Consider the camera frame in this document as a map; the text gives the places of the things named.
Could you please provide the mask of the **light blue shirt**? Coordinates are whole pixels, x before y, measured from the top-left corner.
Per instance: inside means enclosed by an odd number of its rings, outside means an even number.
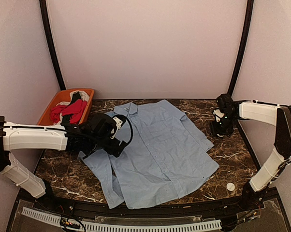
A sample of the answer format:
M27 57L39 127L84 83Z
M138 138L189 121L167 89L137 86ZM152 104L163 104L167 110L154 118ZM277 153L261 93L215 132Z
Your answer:
M201 187L219 165L213 144L188 116L167 100L116 106L109 116L129 119L116 134L132 138L119 157L99 150L79 159L101 183L109 208L149 208L182 198Z

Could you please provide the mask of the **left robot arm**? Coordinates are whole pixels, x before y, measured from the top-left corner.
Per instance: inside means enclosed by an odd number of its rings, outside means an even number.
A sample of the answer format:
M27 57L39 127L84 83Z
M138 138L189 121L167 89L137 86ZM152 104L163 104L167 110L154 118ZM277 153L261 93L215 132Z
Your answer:
M23 125L5 121L0 116L0 174L26 190L49 211L59 207L50 184L34 175L11 153L19 149L52 149L83 152L86 157L97 150L119 157L131 140L120 141L116 134L126 124L124 115L96 114L81 124Z

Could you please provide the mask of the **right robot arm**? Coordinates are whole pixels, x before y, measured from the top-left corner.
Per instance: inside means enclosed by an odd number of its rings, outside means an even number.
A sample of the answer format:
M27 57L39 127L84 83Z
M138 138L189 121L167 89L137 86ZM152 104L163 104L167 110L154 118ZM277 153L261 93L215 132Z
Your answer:
M228 93L216 98L211 132L217 137L231 136L237 122L253 120L273 127L273 145L269 157L248 182L248 189L238 198L237 205L249 209L256 202L254 192L260 192L277 179L291 163L291 105L258 100L235 101Z

